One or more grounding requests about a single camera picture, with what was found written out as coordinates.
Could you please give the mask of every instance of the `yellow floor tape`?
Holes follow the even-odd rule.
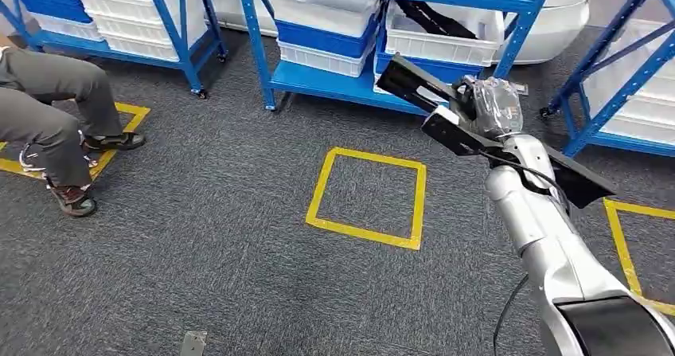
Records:
[[[134,131],[137,127],[139,127],[141,121],[143,121],[146,115],[150,112],[149,108],[137,107],[135,105],[122,103],[115,103],[115,107],[122,113],[130,113],[134,115],[131,121],[129,121],[129,123],[124,127],[124,131]],[[6,143],[0,143],[0,151],[5,147],[5,145]],[[101,155],[101,157],[98,159],[98,165],[89,170],[89,173],[92,175],[92,180],[99,176],[101,171],[103,171],[105,166],[107,166],[107,164],[112,160],[113,156],[115,156],[115,153],[117,153],[117,151],[106,151]],[[25,175],[26,177],[31,178],[41,178],[41,172],[25,172],[21,168],[21,163],[19,163],[19,161],[12,161],[4,158],[0,158],[0,170]]]
[[[317,212],[319,206],[321,205],[323,192],[326,190],[326,183],[328,182],[328,177],[330,176],[330,171],[333,168],[333,163],[335,162],[335,157],[337,155],[360,158],[368,161],[382,162],[389,165],[409,167],[411,169],[417,170],[415,201],[413,202],[412,210],[412,227],[409,238],[396,237],[385,233],[379,233],[377,231],[362,229],[355,226],[329,221],[327,219],[317,218]],[[353,237],[385,243],[387,245],[419,250],[422,242],[422,218],[424,215],[424,193],[426,185],[427,167],[421,162],[388,157],[385,155],[375,155],[373,153],[366,153],[364,151],[353,151],[343,147],[334,147],[326,155],[323,168],[321,169],[321,173],[318,176],[316,189],[314,189],[314,196],[312,197],[310,208],[307,210],[305,222],[309,225],[319,227],[320,229],[326,229],[336,233],[343,233]]]
[[[621,222],[618,219],[619,210],[668,219],[675,219],[675,211],[612,201],[607,198],[604,198],[604,203],[605,209],[607,210],[607,218],[610,222],[612,236],[614,237],[614,242],[616,244],[618,260],[621,263],[621,267],[623,268],[623,273],[626,275],[628,287],[634,294],[641,296],[645,302],[651,304],[659,311],[667,315],[675,316],[675,304],[658,302],[656,300],[647,299],[642,296],[642,287],[640,286],[640,281],[638,280],[638,274],[635,271],[633,261],[630,259],[626,237],[623,235]]]

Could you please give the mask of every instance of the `gray carpet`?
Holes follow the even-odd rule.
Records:
[[[536,110],[596,34],[513,71],[530,89],[528,130],[554,146],[562,119]],[[456,158],[414,116],[308,96],[264,111],[247,35],[226,37],[228,62],[202,74],[206,101],[178,72],[96,61],[119,101],[152,111],[139,128],[149,143],[96,181],[95,216],[63,217],[39,182],[0,174],[0,355],[177,355],[195,330],[209,332],[207,356],[488,354],[522,270],[483,193],[485,162]],[[419,251],[304,223],[331,147],[427,166]],[[620,199],[675,209],[672,159],[589,147],[578,160],[617,182]],[[413,180],[339,158],[319,217],[406,236]],[[624,280],[602,203],[574,220]],[[646,295],[675,303],[672,222],[622,222]],[[500,354],[542,354],[528,296],[513,308]]]

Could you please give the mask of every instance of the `black strap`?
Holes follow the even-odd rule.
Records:
[[[426,2],[396,0],[407,18],[414,20],[428,33],[476,40],[476,35],[453,18],[434,11]]]

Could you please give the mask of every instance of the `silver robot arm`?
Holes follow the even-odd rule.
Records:
[[[673,324],[614,278],[570,221],[570,201],[583,208],[612,194],[611,185],[522,134],[520,104],[508,82],[465,78],[449,88],[396,55],[377,85],[429,112],[423,131],[457,155],[490,159],[486,189],[533,284],[548,354],[675,354]]]
[[[516,147],[518,158],[540,158],[529,166],[554,178],[539,140],[515,135],[505,146]],[[529,274],[548,354],[673,354],[671,322],[595,259],[559,198],[532,192],[515,169],[504,165],[490,171],[486,188]],[[575,315],[575,309],[586,312]]]

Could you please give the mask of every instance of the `sneaker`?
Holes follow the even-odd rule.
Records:
[[[129,151],[146,143],[146,137],[138,133],[126,131],[121,135],[109,136],[105,139],[95,139],[91,136],[84,136],[83,147],[88,151]]]
[[[96,201],[79,186],[48,186],[59,201],[61,211],[71,217],[86,217],[96,211]]]

